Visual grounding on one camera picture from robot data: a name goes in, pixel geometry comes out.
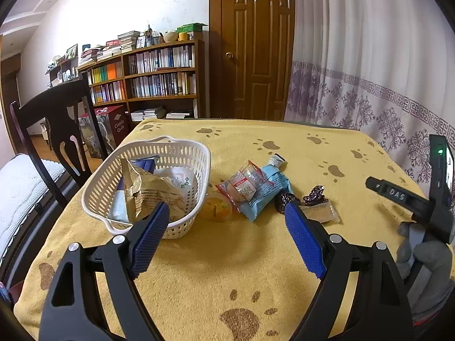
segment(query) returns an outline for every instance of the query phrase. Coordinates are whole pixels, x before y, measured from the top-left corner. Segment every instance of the yellow tablecloth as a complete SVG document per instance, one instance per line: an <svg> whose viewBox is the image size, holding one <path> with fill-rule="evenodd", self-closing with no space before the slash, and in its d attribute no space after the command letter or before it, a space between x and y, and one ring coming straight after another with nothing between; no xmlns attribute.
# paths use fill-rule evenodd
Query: yellow tablecloth
<svg viewBox="0 0 455 341"><path fill-rule="evenodd" d="M342 221L327 225L329 233L358 245L384 241L393 255L402 241L396 229L410 213L366 189L365 180L371 175L422 195L376 142L357 131L247 120L160 120L142 122L124 142L160 135L208 146L210 190L247 160L263 166L278 152L288 160L284 173L297 196L325 185ZM81 195L82 190L56 222L15 306L15 315L35 338L54 270L69 243L88 247L111 238L103 223L83 212ZM104 274L97 279L111 330L123 335ZM332 333L344 327L355 281L352 275ZM272 204L254 223L240 214L224 223L197 217L184 237L161 241L148 271L136 280L145 306L169 341L288 340L318 283ZM235 331L236 319L240 331Z"/></svg>

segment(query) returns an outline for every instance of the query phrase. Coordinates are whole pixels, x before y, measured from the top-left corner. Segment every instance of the wooden door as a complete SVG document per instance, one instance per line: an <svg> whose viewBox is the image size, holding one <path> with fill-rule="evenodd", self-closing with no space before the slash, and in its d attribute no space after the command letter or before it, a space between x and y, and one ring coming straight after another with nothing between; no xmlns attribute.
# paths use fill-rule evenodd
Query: wooden door
<svg viewBox="0 0 455 341"><path fill-rule="evenodd" d="M283 120L295 0L221 0L222 117Z"/></svg>
<svg viewBox="0 0 455 341"><path fill-rule="evenodd" d="M20 140L17 129L14 125L10 112L10 104L13 101L19 102L19 93L17 90L17 74L20 71L20 53L5 59L0 65L0 101L5 117L6 130L10 137L11 145L15 153L27 153L26 148Z"/></svg>

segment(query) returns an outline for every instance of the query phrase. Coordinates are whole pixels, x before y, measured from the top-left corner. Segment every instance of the purple pattern border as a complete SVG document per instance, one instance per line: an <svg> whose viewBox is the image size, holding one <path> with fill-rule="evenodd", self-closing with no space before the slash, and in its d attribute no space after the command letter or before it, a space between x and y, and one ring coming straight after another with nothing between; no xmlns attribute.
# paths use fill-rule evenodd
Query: purple pattern border
<svg viewBox="0 0 455 341"><path fill-rule="evenodd" d="M303 68L317 68L325 73L326 77L342 80L344 83L359 86L368 93L380 97L381 99L390 101L399 106L403 111L416 117L418 120L424 122L431 127L437 134L443 135L447 138L449 145L455 149L455 127L447 121L437 116L435 113L427 109L425 106L419 104L417 101L410 99L398 92L394 92L387 87L381 86L366 79L356 77L343 72L322 68L318 65L311 63L293 62L293 65L302 65Z"/></svg>

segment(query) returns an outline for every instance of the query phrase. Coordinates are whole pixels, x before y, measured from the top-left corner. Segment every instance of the yellow cup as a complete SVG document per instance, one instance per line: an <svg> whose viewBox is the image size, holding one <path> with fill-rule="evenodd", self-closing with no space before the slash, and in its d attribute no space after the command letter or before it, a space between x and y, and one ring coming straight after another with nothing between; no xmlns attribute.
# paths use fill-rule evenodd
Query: yellow cup
<svg viewBox="0 0 455 341"><path fill-rule="evenodd" d="M178 34L179 41L188 41L188 33L182 32Z"/></svg>

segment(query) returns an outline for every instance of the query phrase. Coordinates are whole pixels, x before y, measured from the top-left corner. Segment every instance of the doorway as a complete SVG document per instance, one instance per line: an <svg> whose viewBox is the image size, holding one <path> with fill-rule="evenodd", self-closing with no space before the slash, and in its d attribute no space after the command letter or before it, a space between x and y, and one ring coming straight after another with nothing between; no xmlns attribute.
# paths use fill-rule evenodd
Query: doorway
<svg viewBox="0 0 455 341"><path fill-rule="evenodd" d="M20 103L17 89L17 74L20 71L20 53L3 60L0 64L0 68L0 101L1 108L3 109L3 116L5 117L6 130L8 131L14 153L27 153L20 140L19 134L17 133L10 112L10 104L13 101Z"/></svg>
<svg viewBox="0 0 455 341"><path fill-rule="evenodd" d="M283 120L295 0L209 0L210 113Z"/></svg>

